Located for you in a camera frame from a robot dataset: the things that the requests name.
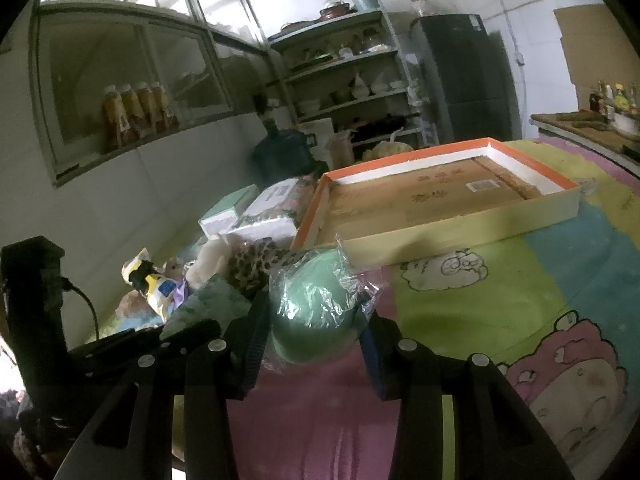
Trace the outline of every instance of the black cable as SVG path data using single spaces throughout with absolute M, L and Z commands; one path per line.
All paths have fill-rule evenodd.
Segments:
M 91 314 L 94 317 L 94 329 L 95 329 L 95 340 L 98 341 L 98 339 L 100 339 L 100 333 L 98 331 L 98 317 L 95 315 L 95 309 L 94 309 L 94 304 L 91 303 L 91 300 L 89 300 L 89 298 L 87 297 L 87 295 L 80 290 L 79 288 L 77 288 L 73 283 L 71 283 L 67 278 L 65 278 L 64 276 L 62 276 L 62 290 L 72 290 L 74 291 L 78 296 L 80 296 L 83 300 L 86 301 L 86 304 L 89 306 L 89 308 L 91 309 Z

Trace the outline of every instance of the white foam box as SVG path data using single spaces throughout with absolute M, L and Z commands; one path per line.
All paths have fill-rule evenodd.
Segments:
M 251 184 L 220 199 L 198 220 L 207 238 L 211 240 L 219 234 L 226 234 L 257 196 L 258 187 Z

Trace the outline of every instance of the pot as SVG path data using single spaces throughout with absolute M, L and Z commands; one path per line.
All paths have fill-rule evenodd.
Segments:
M 351 88 L 343 88 L 341 90 L 331 92 L 331 99 L 333 99 L 334 103 L 337 105 L 348 103 L 353 99 L 353 97 L 351 97 Z
M 337 4 L 331 7 L 327 7 L 326 9 L 322 9 L 320 11 L 320 21 L 325 22 L 326 20 L 340 18 L 340 16 L 348 14 L 349 10 L 349 4 Z
M 307 99 L 305 101 L 297 102 L 298 111 L 300 114 L 307 116 L 313 115 L 320 111 L 320 99 Z
M 359 12 L 367 12 L 368 10 L 379 9 L 380 4 L 378 0 L 351 0 L 353 6 L 358 9 Z
M 280 29 L 280 32 L 283 34 L 290 34 L 292 32 L 295 32 L 296 30 L 300 30 L 301 28 L 305 28 L 305 27 L 309 27 L 310 25 L 313 25 L 314 22 L 295 22 L 295 23 L 285 23 L 282 28 Z

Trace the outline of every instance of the white label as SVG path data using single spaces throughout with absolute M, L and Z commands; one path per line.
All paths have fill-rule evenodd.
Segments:
M 482 27 L 480 27 L 480 22 L 478 21 L 478 17 L 475 14 L 470 14 L 469 20 L 471 21 L 471 26 L 474 28 L 474 30 L 482 30 Z
M 268 187 L 260 193 L 260 196 L 254 200 L 244 214 L 246 216 L 254 216 L 284 203 L 297 182 L 296 178 L 289 178 Z
M 500 187 L 500 185 L 496 184 L 495 181 L 491 178 L 488 178 L 487 180 L 478 180 L 476 182 L 467 182 L 466 186 L 474 193 Z

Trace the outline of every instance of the condiment bottle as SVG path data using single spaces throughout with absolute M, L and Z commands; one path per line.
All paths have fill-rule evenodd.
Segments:
M 611 124 L 616 119 L 615 101 L 613 100 L 613 89 L 611 85 L 605 85 L 605 103 L 607 105 L 607 124 Z
M 600 94 L 596 89 L 593 89 L 589 95 L 589 110 L 600 113 Z
M 154 99 L 154 93 L 151 88 L 145 83 L 140 82 L 136 85 L 136 95 L 138 101 L 142 107 L 142 111 L 145 114 L 145 121 L 149 128 L 141 133 L 141 137 L 152 134 L 156 129 L 156 123 L 158 122 L 158 107 L 156 106 L 156 100 Z
M 633 83 L 629 83 L 629 111 L 633 114 L 638 113 L 638 90 Z
M 151 91 L 159 112 L 156 130 L 164 132 L 169 128 L 178 127 L 178 117 L 171 109 L 164 87 L 158 81 L 155 81 L 151 83 Z
M 607 103 L 606 103 L 606 97 L 607 97 L 607 87 L 604 84 L 604 81 L 600 80 L 598 81 L 598 113 L 602 116 L 602 118 L 604 119 L 605 122 L 607 122 Z
M 106 127 L 106 151 L 112 152 L 126 145 L 125 139 L 134 135 L 133 127 L 127 117 L 122 96 L 115 85 L 104 89 L 102 116 Z
M 613 101 L 616 103 L 616 108 L 626 110 L 627 112 L 629 111 L 629 99 L 626 97 L 625 87 L 620 83 L 616 84 Z
M 131 144 L 140 138 L 142 131 L 148 128 L 148 124 L 146 124 L 145 113 L 142 111 L 138 96 L 131 88 L 131 85 L 122 85 L 120 87 L 120 95 L 122 95 L 122 102 L 124 109 L 127 111 L 129 122 L 133 126 L 133 135 L 126 138 L 126 144 Z

